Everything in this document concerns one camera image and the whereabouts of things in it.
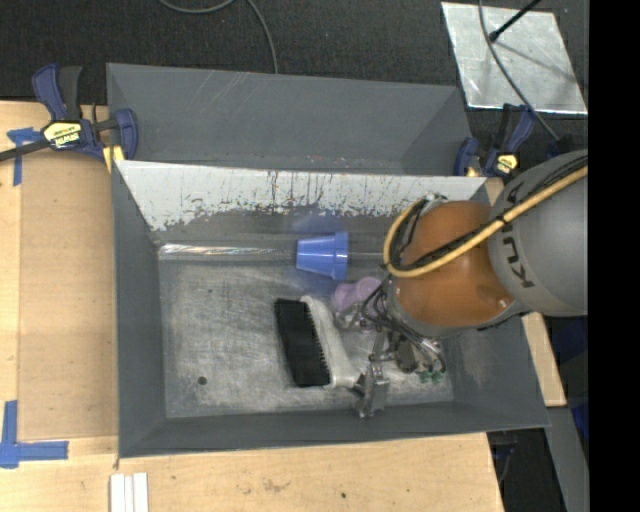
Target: yellow clamp label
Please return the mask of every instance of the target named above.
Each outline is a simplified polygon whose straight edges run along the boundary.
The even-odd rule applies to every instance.
[[[504,173],[510,173],[518,166],[518,159],[515,155],[500,155],[496,168]]]
[[[67,121],[51,123],[43,131],[43,137],[55,145],[56,148],[64,148],[80,140],[82,125]]]

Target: yellow cable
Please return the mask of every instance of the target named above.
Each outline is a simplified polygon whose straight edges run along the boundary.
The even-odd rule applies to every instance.
[[[431,263],[427,263],[423,267],[414,268],[412,270],[399,270],[399,269],[395,268],[393,266],[393,264],[390,262],[390,260],[391,260],[391,241],[392,241],[392,239],[393,239],[393,237],[395,235],[396,230],[398,229],[398,226],[409,215],[409,212],[411,211],[411,208],[417,203],[417,201],[416,201],[416,203],[413,203],[409,208],[407,208],[402,213],[402,215],[400,215],[400,217],[398,217],[396,219],[396,221],[391,225],[391,228],[389,229],[389,232],[387,233],[387,237],[386,237],[386,239],[384,241],[384,247],[383,247],[383,251],[382,251],[382,256],[384,258],[384,261],[388,262],[388,263],[385,263],[385,266],[387,267],[389,272],[391,274],[393,274],[394,276],[396,276],[396,277],[406,277],[406,278],[422,276],[424,274],[427,274],[428,272],[436,270],[437,268],[440,268],[441,266],[446,265],[447,263],[449,263],[450,261],[456,259],[457,257],[462,256],[464,253],[466,253],[467,251],[473,249],[475,246],[481,244],[487,238],[489,238],[491,235],[493,235],[496,231],[498,231],[499,229],[502,229],[505,226],[505,224],[508,224],[509,222],[513,221],[516,217],[519,217],[520,215],[522,215],[527,210],[530,210],[531,208],[533,208],[537,204],[541,203],[545,199],[547,199],[547,198],[551,197],[552,195],[556,194],[560,190],[568,187],[572,183],[575,183],[576,181],[584,178],[585,176],[587,176],[587,174],[588,174],[588,166],[584,166],[583,168],[572,172],[568,176],[565,176],[561,180],[558,180],[553,185],[541,190],[540,192],[538,192],[537,194],[535,194],[535,195],[531,196],[530,198],[526,199],[525,201],[523,201],[519,205],[514,206],[513,208],[511,208],[508,212],[506,212],[502,216],[502,219],[504,219],[504,220],[495,219],[491,224],[489,224],[482,231],[480,231],[480,233],[478,233],[473,238],[471,238],[470,240],[468,240],[467,242],[462,244],[457,249],[445,254],[441,258],[438,258],[437,260],[432,261]]]

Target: wooden table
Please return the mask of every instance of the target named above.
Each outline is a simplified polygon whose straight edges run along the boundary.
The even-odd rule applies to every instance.
[[[0,102],[0,150],[47,121]],[[68,460],[0,470],[0,510],[106,511],[115,472],[148,473],[151,512],[503,510],[484,434],[119,461],[106,168],[44,150],[12,176],[1,163],[0,402],[18,398],[20,440],[70,444]],[[547,405],[566,404],[542,317],[525,329]]]

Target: blue tape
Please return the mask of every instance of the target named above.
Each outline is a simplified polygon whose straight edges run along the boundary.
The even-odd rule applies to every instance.
[[[68,458],[69,441],[18,443],[18,401],[4,404],[4,424],[0,443],[0,468],[15,469],[20,462],[29,460],[64,460]]]
[[[7,132],[7,137],[9,137],[9,140],[11,140],[16,147],[29,142],[42,140],[42,134],[33,128],[9,130]],[[13,162],[13,186],[17,187],[20,183],[22,183],[22,157],[17,156]]]

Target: dirt stain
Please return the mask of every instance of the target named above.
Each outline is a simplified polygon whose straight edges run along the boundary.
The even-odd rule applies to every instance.
[[[264,490],[265,491],[272,491],[275,493],[278,493],[284,489],[286,489],[287,487],[289,487],[289,485],[291,485],[291,481],[287,482],[284,485],[276,485],[273,483],[273,480],[269,479],[265,479],[262,481],[262,485],[264,485]]]

